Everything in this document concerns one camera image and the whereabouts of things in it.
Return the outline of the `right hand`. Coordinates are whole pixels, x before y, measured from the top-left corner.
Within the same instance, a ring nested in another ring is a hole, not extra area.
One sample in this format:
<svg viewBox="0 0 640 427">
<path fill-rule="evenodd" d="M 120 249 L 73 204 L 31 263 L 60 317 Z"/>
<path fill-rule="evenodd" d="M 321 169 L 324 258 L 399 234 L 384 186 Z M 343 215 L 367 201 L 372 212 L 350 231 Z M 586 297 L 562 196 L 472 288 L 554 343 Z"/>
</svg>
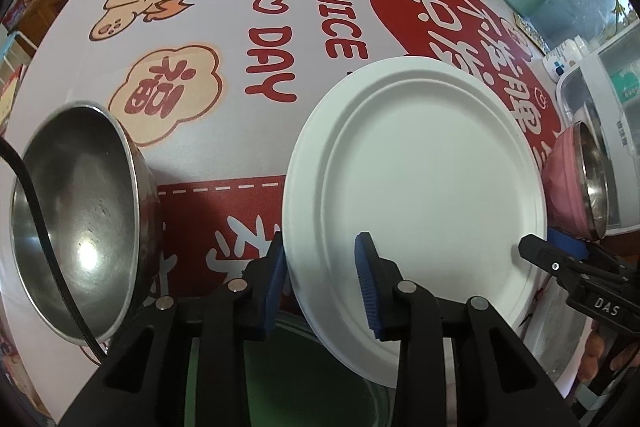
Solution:
<svg viewBox="0 0 640 427">
<path fill-rule="evenodd" d="M 581 383 L 589 383 L 597 376 L 601 362 L 604 360 L 605 341 L 593 329 L 587 337 L 585 351 L 578 367 L 577 378 Z M 610 369 L 614 372 L 621 371 L 624 367 L 639 366 L 639 346 L 631 345 L 620 352 L 610 363 Z"/>
</svg>

